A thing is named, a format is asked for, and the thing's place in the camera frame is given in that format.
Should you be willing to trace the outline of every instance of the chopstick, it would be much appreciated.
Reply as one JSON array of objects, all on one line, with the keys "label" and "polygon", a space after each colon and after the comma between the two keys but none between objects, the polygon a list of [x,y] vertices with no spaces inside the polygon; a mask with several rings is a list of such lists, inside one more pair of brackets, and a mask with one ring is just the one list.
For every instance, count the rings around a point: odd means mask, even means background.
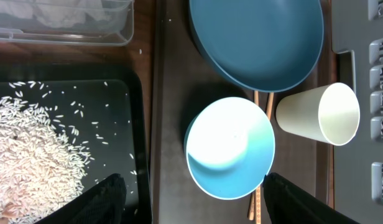
[{"label": "chopstick", "polygon": [[[270,120],[272,117],[274,93],[269,93],[269,99],[266,104],[266,116]],[[259,106],[259,92],[254,91],[254,103]],[[261,186],[256,188],[255,192],[251,195],[249,202],[248,219],[254,220],[255,213],[255,224],[261,224]]]}]

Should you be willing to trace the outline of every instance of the dark blue plate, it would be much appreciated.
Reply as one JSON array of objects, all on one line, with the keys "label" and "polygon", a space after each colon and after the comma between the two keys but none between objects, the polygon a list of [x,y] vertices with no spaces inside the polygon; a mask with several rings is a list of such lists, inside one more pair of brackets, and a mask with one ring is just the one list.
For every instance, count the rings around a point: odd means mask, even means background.
[{"label": "dark blue plate", "polygon": [[193,38],[229,81],[278,92],[301,83],[323,45],[319,0],[190,0]]}]

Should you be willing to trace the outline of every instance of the blue bowl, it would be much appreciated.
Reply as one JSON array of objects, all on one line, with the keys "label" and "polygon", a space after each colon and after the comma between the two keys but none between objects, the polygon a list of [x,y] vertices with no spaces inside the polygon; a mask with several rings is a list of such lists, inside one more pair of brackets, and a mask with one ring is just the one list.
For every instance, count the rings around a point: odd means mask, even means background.
[{"label": "blue bowl", "polygon": [[208,195],[232,200],[254,191],[274,159],[274,132],[253,102],[223,98],[189,125],[185,154],[191,176]]},{"label": "blue bowl", "polygon": [[323,45],[320,0],[189,0],[193,39],[227,80],[288,90],[315,67]]}]

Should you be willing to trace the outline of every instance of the pile of rice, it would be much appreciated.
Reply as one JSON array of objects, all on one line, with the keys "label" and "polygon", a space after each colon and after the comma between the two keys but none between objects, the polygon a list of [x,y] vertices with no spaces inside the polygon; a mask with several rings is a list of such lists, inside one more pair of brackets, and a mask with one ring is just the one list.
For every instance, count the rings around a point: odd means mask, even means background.
[{"label": "pile of rice", "polygon": [[81,195],[90,157],[55,133],[43,107],[26,104],[0,101],[0,218],[6,209],[10,223],[34,223]]}]

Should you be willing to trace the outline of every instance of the black tray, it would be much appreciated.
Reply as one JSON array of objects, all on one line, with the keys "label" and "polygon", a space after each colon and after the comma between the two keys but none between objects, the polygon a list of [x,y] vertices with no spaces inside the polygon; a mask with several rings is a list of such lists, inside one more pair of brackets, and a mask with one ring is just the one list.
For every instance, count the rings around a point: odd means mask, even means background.
[{"label": "black tray", "polygon": [[[27,83],[31,80],[40,81],[48,88],[39,90],[40,85],[36,84],[30,89],[30,84],[27,84],[13,89],[8,85],[8,82]],[[74,135],[68,125],[74,125],[80,131],[75,144],[89,141],[85,146],[90,147],[91,156],[96,160],[87,165],[89,169],[85,169],[88,173],[82,179],[85,191],[95,185],[95,179],[103,180],[113,173],[121,174],[127,185],[122,222],[152,223],[142,89],[137,75],[119,65],[0,67],[0,99],[7,95],[17,97],[15,91],[19,90],[22,90],[23,99],[29,103],[39,103],[48,108],[58,106],[57,111],[53,109],[49,112],[50,119],[58,114],[64,115],[59,119],[66,125],[69,142],[72,142]],[[52,93],[42,98],[49,90]],[[80,113],[74,114],[77,109],[83,110],[83,118]],[[92,125],[92,121],[99,121],[99,124]],[[56,127],[57,133],[62,132],[63,128]],[[104,140],[97,139],[96,134],[104,137]],[[132,170],[136,170],[138,175],[131,174]]]}]

